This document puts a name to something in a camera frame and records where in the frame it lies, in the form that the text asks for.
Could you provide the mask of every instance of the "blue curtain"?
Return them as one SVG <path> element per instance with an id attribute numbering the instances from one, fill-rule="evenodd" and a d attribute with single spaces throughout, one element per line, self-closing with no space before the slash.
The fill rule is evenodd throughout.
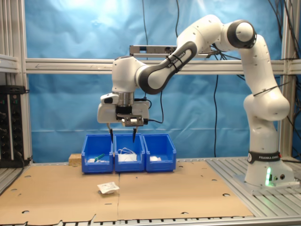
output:
<path id="1" fill-rule="evenodd" d="M 148 44 L 176 45 L 176 1 L 145 0 L 144 6 Z M 223 23 L 246 19 L 266 39 L 271 58 L 280 58 L 277 22 L 268 1 L 179 0 L 179 8 L 178 33 L 208 14 Z M 26 0 L 25 17 L 28 57 L 114 59 L 128 55 L 130 45 L 146 45 L 141 0 Z M 100 96 L 111 92 L 111 75 L 28 76 L 36 162 L 67 161 L 71 153 L 81 152 L 86 134 L 108 132 L 96 114 Z M 139 131 L 170 134 L 178 158 L 213 157 L 215 82 L 215 75 L 175 75 L 163 91 L 164 123 L 152 122 Z M 237 76 L 220 75 L 218 157 L 247 155 L 243 101 L 250 93 Z M 148 98 L 151 118 L 161 120 L 159 95 Z M 113 128 L 115 133 L 131 132 L 120 125 Z"/>

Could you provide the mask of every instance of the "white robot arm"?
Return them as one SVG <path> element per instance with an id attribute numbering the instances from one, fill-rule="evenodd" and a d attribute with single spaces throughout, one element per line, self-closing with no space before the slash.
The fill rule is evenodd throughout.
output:
<path id="1" fill-rule="evenodd" d="M 289 185 L 294 181 L 293 172 L 280 160 L 273 125 L 273 121 L 288 115 L 289 103 L 275 81 L 264 38 L 245 20 L 223 24 L 214 15 L 199 19 L 179 35 L 175 52 L 158 65 L 146 65 L 132 56 L 114 60 L 112 93 L 101 97 L 98 122 L 107 123 L 109 129 L 109 124 L 115 122 L 134 126 L 134 141 L 138 126 L 147 124 L 149 119 L 148 102 L 135 101 L 135 89 L 141 88 L 148 94 L 161 92 L 175 73 L 211 44 L 221 51 L 239 51 L 252 91 L 244 101 L 250 126 L 246 182 L 255 186 Z"/>

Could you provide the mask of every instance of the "green object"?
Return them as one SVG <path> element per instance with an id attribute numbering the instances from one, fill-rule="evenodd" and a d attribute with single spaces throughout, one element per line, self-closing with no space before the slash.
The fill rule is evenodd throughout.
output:
<path id="1" fill-rule="evenodd" d="M 265 179 L 265 186 L 269 186 L 269 176 L 271 174 L 271 167 L 268 167 L 268 170 L 267 170 L 267 176 L 266 176 L 266 179 Z"/>
<path id="2" fill-rule="evenodd" d="M 104 154 L 101 154 L 98 157 L 94 158 L 94 162 L 97 162 L 97 160 L 101 159 L 102 157 L 104 157 Z"/>

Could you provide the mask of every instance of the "blue plastic bin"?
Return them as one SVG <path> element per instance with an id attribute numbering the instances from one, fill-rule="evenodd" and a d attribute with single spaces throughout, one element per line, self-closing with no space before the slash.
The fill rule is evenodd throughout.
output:
<path id="1" fill-rule="evenodd" d="M 124 147 L 136 153 L 137 161 L 118 162 L 118 153 L 120 153 L 118 150 Z M 134 143 L 132 134 L 115 134 L 114 152 L 116 172 L 137 172 L 145 170 L 145 149 L 143 145 L 143 138 L 140 133 L 136 134 Z"/>
<path id="2" fill-rule="evenodd" d="M 105 154 L 100 160 L 107 162 L 88 163 L 89 159 Z M 81 170 L 84 173 L 109 173 L 113 172 L 113 144 L 110 134 L 86 135 L 81 152 Z"/>
<path id="3" fill-rule="evenodd" d="M 145 134 L 143 141 L 146 151 L 146 171 L 168 172 L 175 169 L 176 150 L 168 134 Z M 151 156 L 160 157 L 161 161 L 151 161 Z"/>

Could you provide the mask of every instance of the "metal table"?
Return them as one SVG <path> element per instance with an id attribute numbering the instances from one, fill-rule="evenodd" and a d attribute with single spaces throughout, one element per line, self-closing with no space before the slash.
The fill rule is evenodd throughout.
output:
<path id="1" fill-rule="evenodd" d="M 127 225 L 127 226 L 165 226 L 165 225 L 301 225 L 301 188 L 278 189 L 265 192 L 262 195 L 250 195 L 240 183 L 234 179 L 235 175 L 244 175 L 247 169 L 245 157 L 178 159 L 181 161 L 206 161 L 225 181 L 231 190 L 254 214 L 253 217 L 232 218 L 181 218 L 181 219 L 148 219 L 148 220 L 119 220 L 116 222 L 60 222 L 57 226 L 99 226 L 99 225 Z M 45 163 L 33 165 L 67 165 L 68 163 Z M 296 175 L 301 173 L 301 164 L 287 162 Z M 0 191 L 5 188 L 20 172 L 21 169 L 0 169 Z"/>

